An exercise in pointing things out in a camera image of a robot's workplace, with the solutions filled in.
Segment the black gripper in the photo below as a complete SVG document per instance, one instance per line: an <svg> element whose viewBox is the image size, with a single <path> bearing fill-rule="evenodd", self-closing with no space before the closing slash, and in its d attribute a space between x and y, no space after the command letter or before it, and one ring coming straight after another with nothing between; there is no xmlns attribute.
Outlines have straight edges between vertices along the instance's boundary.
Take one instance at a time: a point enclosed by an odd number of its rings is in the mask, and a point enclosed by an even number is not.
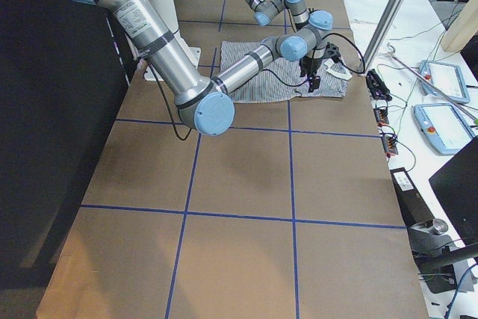
<svg viewBox="0 0 478 319"><path fill-rule="evenodd" d="M300 77L305 77L308 83L308 91L314 92L319 89L320 75L318 70L323 60L332 59L336 64L341 60L339 48L330 42L322 49L311 50L304 58L299 61Z"/></svg>

